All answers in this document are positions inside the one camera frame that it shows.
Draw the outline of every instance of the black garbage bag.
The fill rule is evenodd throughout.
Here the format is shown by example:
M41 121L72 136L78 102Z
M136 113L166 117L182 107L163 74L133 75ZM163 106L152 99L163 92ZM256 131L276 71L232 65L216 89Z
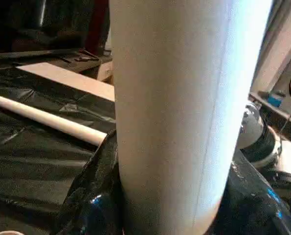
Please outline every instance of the black garbage bag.
M52 235L122 235L116 132L110 132L74 179Z
M231 163L214 234L291 235L286 204L239 150Z

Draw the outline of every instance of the black tarp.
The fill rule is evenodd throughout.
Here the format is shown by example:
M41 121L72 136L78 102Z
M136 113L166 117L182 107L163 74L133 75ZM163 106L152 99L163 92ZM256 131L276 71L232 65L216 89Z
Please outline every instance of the black tarp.
M115 129L113 102L16 68L0 70L0 95L105 133ZM95 150L96 146L0 108L0 198L57 213ZM0 215L0 231L5 226L27 234L45 232Z

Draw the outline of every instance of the white cardboard tube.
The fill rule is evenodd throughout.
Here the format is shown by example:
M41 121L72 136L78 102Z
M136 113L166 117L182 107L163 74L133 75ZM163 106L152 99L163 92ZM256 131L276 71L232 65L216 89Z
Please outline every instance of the white cardboard tube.
M212 223L271 2L110 1L126 235Z
M28 105L21 104L2 96L0 96L0 107L96 146L99 146L106 136L105 133L98 130L94 130L87 126L32 108Z

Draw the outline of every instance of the shiny black plastic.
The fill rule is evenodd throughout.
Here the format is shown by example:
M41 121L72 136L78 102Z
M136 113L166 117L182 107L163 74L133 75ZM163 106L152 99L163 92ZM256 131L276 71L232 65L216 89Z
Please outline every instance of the shiny black plastic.
M215 234L291 235L291 214L266 179L237 150Z
M51 233L121 235L117 138L111 132L73 181Z
M113 102L16 68L0 70L0 95L105 133L115 129ZM0 108L0 231L51 230L71 183L95 151Z

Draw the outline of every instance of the metal cylinder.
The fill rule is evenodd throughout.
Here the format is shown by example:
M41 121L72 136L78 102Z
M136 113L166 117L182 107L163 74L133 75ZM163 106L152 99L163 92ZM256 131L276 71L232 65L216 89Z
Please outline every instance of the metal cylinder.
M126 235L212 223L271 2L110 1Z

